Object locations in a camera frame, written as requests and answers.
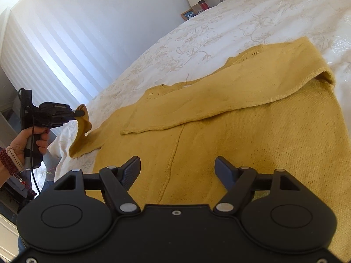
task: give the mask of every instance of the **bed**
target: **bed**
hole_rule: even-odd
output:
[[[93,130],[150,87],[206,76],[230,56],[258,45],[307,36],[336,75],[336,96],[351,132],[351,0],[226,0],[183,23],[140,56],[87,108]],[[90,173],[97,151],[71,159],[77,123],[63,127],[49,151],[61,157],[55,180],[73,168]],[[43,185],[45,168],[37,169]]]

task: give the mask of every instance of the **black handle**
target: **black handle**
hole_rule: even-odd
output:
[[[30,136],[27,140],[27,145],[24,150],[24,157],[25,157],[24,168],[25,169],[39,168],[41,165],[41,162],[43,161],[43,155],[40,153],[39,147],[36,144],[36,141],[40,140],[40,138],[41,138],[40,134],[34,134],[33,136]]]

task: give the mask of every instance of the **picture frame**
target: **picture frame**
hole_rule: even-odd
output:
[[[186,12],[181,14],[181,17],[187,21],[187,20],[189,20],[192,17],[195,17],[197,15],[198,15],[198,13],[193,8],[190,8],[189,10],[187,10]]]

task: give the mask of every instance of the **hand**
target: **hand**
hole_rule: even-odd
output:
[[[26,148],[27,140],[32,135],[33,128],[27,128],[20,132],[19,135],[11,142],[11,147],[15,151],[18,159],[24,165],[24,149]],[[45,154],[49,143],[49,133],[50,130],[48,128],[39,128],[37,126],[34,127],[34,134],[41,134],[41,140],[36,142],[39,147],[39,151],[41,154]]]

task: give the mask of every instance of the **jeans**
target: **jeans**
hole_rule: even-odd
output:
[[[41,189],[41,191],[45,191],[46,189],[48,189],[51,185],[53,185],[54,182],[53,181],[47,181],[44,183],[43,188]],[[18,237],[18,254],[22,253],[23,251],[26,250],[26,247],[21,239],[21,237]]]

